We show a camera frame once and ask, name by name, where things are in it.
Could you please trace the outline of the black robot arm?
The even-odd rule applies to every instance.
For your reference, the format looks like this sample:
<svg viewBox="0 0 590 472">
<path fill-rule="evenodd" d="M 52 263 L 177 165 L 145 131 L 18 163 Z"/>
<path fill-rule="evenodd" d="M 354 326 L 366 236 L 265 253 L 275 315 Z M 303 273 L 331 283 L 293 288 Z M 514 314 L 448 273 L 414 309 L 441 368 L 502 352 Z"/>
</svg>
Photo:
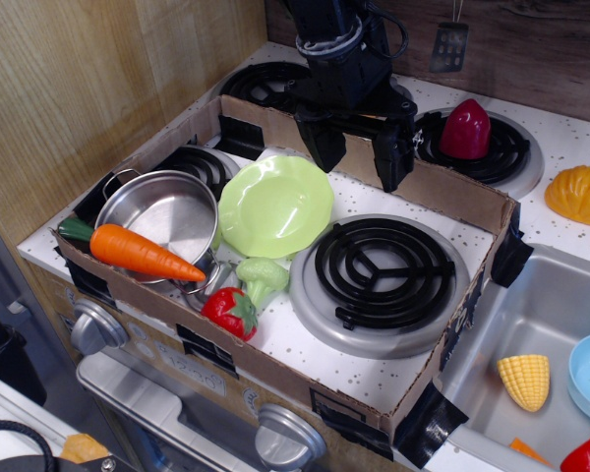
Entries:
<svg viewBox="0 0 590 472">
<path fill-rule="evenodd" d="M 413 169 L 417 113 L 392 85 L 392 62 L 408 46 L 404 24 L 372 1 L 291 1 L 288 9 L 310 75 L 286 91 L 310 156 L 329 172 L 347 136 L 366 138 L 383 189 L 395 191 Z"/>
</svg>

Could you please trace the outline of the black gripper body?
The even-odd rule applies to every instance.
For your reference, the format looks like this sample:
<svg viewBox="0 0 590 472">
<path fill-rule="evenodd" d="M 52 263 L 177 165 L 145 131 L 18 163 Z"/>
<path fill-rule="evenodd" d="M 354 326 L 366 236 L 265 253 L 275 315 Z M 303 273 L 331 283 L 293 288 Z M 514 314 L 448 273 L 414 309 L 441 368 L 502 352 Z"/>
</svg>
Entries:
<svg viewBox="0 0 590 472">
<path fill-rule="evenodd" d="M 413 135 L 417 105 L 391 85 L 392 55 L 386 44 L 299 44 L 310 76 L 287 87 L 295 99 L 295 119 L 311 135 L 333 120 L 353 130 L 364 115 L 383 117 Z"/>
</svg>

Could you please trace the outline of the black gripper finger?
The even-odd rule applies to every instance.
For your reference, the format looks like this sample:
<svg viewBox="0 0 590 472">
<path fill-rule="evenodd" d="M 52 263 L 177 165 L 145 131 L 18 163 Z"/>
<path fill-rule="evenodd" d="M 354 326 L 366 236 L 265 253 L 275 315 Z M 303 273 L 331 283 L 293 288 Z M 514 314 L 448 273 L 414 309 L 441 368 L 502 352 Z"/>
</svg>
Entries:
<svg viewBox="0 0 590 472">
<path fill-rule="evenodd" d="M 373 139 L 376 170 L 387 193 L 396 191 L 402 180 L 413 171 L 414 135 L 409 121 L 387 118 Z"/>
<path fill-rule="evenodd" d="M 294 115 L 300 137 L 314 163 L 329 173 L 346 153 L 345 138 L 331 127 L 328 117 L 298 111 Z"/>
</svg>

